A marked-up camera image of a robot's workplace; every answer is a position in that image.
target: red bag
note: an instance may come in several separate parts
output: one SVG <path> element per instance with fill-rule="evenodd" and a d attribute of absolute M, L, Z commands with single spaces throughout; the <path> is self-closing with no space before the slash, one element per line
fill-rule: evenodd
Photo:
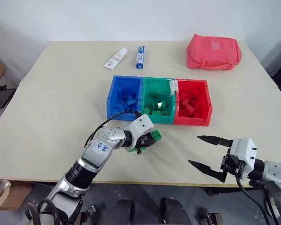
<path fill-rule="evenodd" d="M 235 39 L 203 37 L 195 34 L 187 47 L 187 67 L 231 70 L 239 64 L 242 53 Z"/>

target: toothpaste tube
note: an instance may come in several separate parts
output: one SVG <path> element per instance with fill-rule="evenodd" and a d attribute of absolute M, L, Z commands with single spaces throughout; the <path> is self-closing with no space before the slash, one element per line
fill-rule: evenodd
<path fill-rule="evenodd" d="M 122 60 L 122 58 L 127 54 L 127 49 L 126 48 L 120 48 L 120 50 L 112 56 L 108 62 L 104 64 L 105 67 L 109 69 L 114 69 L 116 65 Z"/>
<path fill-rule="evenodd" d="M 145 46 L 139 46 L 139 49 L 136 54 L 136 61 L 135 65 L 137 69 L 143 69 L 144 68 L 144 62 L 145 62 Z"/>

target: black cable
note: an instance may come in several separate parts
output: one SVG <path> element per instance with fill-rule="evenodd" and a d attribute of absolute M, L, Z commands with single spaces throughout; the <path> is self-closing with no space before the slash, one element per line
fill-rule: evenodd
<path fill-rule="evenodd" d="M 248 197 L 250 198 L 253 202 L 255 202 L 256 205 L 258 205 L 258 207 L 260 208 L 262 214 L 263 214 L 263 217 L 264 219 L 266 220 L 266 224 L 267 225 L 271 225 L 270 224 L 270 221 L 268 220 L 268 217 L 267 217 L 267 214 L 266 214 L 266 211 L 264 210 L 264 208 L 262 207 L 262 205 L 260 204 L 260 202 L 258 202 L 256 199 L 254 199 L 251 195 L 249 195 L 249 193 L 244 189 L 242 183 L 240 182 L 240 179 L 239 178 L 236 178 L 236 182 L 237 182 L 237 185 L 239 186 L 239 188 L 241 189 L 241 191 Z"/>
<path fill-rule="evenodd" d="M 53 220 L 54 220 L 54 225 L 60 225 L 60 217 L 59 217 L 59 212 L 57 210 L 57 208 L 55 207 L 54 203 L 50 200 L 50 199 L 44 199 L 42 200 L 38 207 L 37 210 L 40 211 L 41 207 L 43 206 L 43 204 L 46 203 L 49 211 L 51 212 L 52 216 L 53 216 Z"/>
<path fill-rule="evenodd" d="M 89 141 L 93 140 L 96 132 L 101 129 L 103 127 L 104 124 L 106 124 L 107 122 L 109 122 L 110 120 L 113 120 L 114 118 L 118 117 L 118 116 L 121 116 L 123 114 L 126 114 L 126 113 L 139 113 L 138 111 L 135 111 L 135 110 L 127 110 L 127 111 L 123 111 L 121 113 L 118 113 L 112 117 L 110 117 L 108 120 L 106 120 L 104 123 L 100 124 L 97 129 L 88 137 L 88 139 L 86 140 L 85 144 L 84 144 L 84 147 L 87 146 L 87 144 L 89 143 Z"/>
<path fill-rule="evenodd" d="M 268 207 L 269 207 L 269 209 L 271 211 L 271 214 L 272 214 L 272 217 L 273 217 L 273 219 L 275 221 L 275 224 L 279 225 L 277 217 L 276 217 L 276 214 L 274 213 L 274 210 L 273 210 L 273 207 L 272 207 L 272 204 L 271 204 L 271 201 L 270 201 L 270 197 L 268 196 L 268 191 L 267 191 L 267 189 L 265 187 L 263 187 L 262 189 L 264 191 L 264 195 L 266 197 L 266 203 L 267 203 L 267 205 L 268 205 Z"/>
<path fill-rule="evenodd" d="M 28 220 L 33 221 L 33 225 L 41 225 L 41 219 L 39 217 L 38 210 L 36 206 L 32 203 L 27 203 L 27 209 L 25 210 L 25 215 Z"/>

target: white wall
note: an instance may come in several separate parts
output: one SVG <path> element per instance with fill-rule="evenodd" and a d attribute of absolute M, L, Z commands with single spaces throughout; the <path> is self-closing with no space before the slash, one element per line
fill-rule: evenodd
<path fill-rule="evenodd" d="M 48 40 L 245 39 L 273 74 L 281 65 L 281 0 L 0 0 L 0 59 L 18 83 Z"/>

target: plastic storage bin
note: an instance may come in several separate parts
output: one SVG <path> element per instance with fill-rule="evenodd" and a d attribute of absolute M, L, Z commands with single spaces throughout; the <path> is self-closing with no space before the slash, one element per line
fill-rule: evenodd
<path fill-rule="evenodd" d="M 207 81 L 176 79 L 174 124 L 208 126 L 212 113 Z"/>
<path fill-rule="evenodd" d="M 174 122 L 176 95 L 171 95 L 170 80 L 144 77 L 141 97 L 141 113 L 149 116 L 153 123 Z"/>
<path fill-rule="evenodd" d="M 127 110 L 141 111 L 143 78 L 136 76 L 114 76 L 107 97 L 107 118 Z M 133 113 L 126 113 L 115 120 L 135 120 Z"/>

